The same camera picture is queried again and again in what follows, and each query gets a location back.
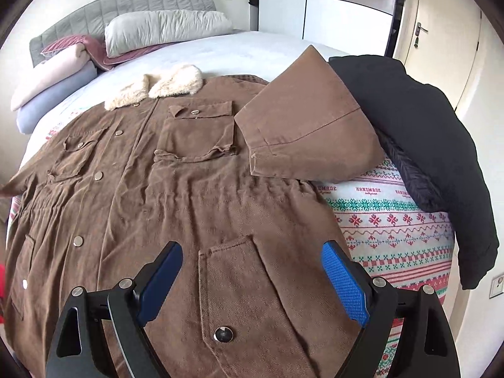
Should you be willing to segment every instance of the gray tufted headboard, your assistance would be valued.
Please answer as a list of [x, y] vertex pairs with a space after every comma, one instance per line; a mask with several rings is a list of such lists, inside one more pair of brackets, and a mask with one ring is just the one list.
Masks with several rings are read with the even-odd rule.
[[213, 0], [96, 0], [67, 15], [30, 40], [33, 66], [44, 59], [40, 52], [54, 41], [72, 34], [88, 34], [103, 41], [105, 27], [113, 18], [125, 12], [154, 10], [214, 11]]

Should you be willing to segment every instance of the brown coat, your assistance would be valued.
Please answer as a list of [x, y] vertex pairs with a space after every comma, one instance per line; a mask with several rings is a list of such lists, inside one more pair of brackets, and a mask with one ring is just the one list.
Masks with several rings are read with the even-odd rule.
[[[71, 290], [134, 277], [170, 240], [185, 262], [146, 332], [171, 376], [336, 374], [358, 327], [320, 255], [326, 240], [345, 242], [304, 180], [346, 180], [383, 154], [313, 47], [265, 84], [216, 77], [191, 96], [93, 107], [0, 187], [2, 196], [23, 193], [4, 314], [10, 344], [36, 377]], [[221, 326], [235, 332], [228, 344], [213, 339]], [[109, 343], [119, 376], [129, 376]]]

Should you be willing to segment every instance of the jacket pocket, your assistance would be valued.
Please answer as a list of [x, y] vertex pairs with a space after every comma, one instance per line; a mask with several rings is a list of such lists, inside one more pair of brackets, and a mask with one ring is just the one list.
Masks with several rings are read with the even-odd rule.
[[226, 376], [315, 377], [251, 237], [200, 251], [198, 268], [203, 341]]
[[26, 235], [25, 242], [23, 243], [23, 247], [16, 261], [16, 269], [14, 269], [14, 276], [12, 278], [12, 305], [21, 316], [21, 319], [23, 318], [25, 290], [29, 285], [28, 276], [31, 270], [34, 249], [35, 241], [30, 236]]
[[235, 155], [232, 102], [179, 98], [169, 108], [154, 161], [201, 162]]
[[82, 175], [97, 143], [106, 130], [100, 129], [68, 136], [63, 142], [63, 149], [56, 162], [47, 172], [49, 175], [47, 182], [56, 183]]

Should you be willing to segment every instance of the fur collar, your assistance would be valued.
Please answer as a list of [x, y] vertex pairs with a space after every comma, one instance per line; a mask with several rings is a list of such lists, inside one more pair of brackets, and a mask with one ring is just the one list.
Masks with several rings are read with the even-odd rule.
[[194, 65], [180, 64], [160, 74], [144, 74], [127, 85], [113, 98], [105, 101], [105, 109], [111, 111], [139, 103], [145, 98], [173, 97], [195, 94], [203, 86], [200, 69]]

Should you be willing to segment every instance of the bed sheet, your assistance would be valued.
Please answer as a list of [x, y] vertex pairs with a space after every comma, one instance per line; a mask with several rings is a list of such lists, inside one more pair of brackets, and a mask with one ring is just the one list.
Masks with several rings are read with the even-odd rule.
[[[71, 120], [139, 75], [184, 62], [199, 67], [205, 77], [254, 74], [271, 81], [308, 45], [308, 41], [288, 36], [248, 31], [176, 44], [119, 65], [66, 98], [41, 119], [22, 165]], [[324, 45], [313, 45], [326, 60], [346, 55]], [[360, 262], [371, 276], [384, 276], [396, 287], [409, 289], [429, 283], [443, 300], [454, 248], [452, 226], [446, 213], [426, 214], [416, 206], [389, 159], [349, 182], [314, 185], [332, 207], [352, 259]], [[19, 199], [14, 198], [9, 223], [18, 208]], [[400, 331], [401, 323], [396, 322], [376, 376], [386, 376]]]

